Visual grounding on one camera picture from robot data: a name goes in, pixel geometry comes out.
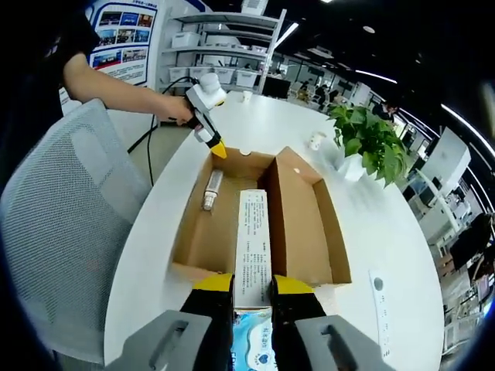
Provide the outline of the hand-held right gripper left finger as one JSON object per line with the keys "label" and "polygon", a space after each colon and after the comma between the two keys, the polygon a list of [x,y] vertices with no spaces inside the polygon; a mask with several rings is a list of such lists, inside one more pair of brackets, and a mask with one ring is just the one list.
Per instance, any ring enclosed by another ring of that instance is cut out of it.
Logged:
{"label": "hand-held right gripper left finger", "polygon": [[233,275],[193,285],[180,310],[167,310],[125,340],[106,370],[232,370]]}

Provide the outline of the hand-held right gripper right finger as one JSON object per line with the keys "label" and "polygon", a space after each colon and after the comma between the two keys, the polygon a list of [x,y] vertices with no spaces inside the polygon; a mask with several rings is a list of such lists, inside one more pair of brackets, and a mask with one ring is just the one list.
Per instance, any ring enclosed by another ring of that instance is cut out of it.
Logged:
{"label": "hand-held right gripper right finger", "polygon": [[338,315],[327,315],[314,290],[273,275],[272,348],[279,370],[391,370],[380,346]]}

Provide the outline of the person's left hand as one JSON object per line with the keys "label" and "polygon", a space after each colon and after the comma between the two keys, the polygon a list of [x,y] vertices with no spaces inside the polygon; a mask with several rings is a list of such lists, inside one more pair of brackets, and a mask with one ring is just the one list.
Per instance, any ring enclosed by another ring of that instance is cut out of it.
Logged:
{"label": "person's left hand", "polygon": [[189,101],[185,97],[165,96],[166,117],[179,126],[188,123],[194,116]]}

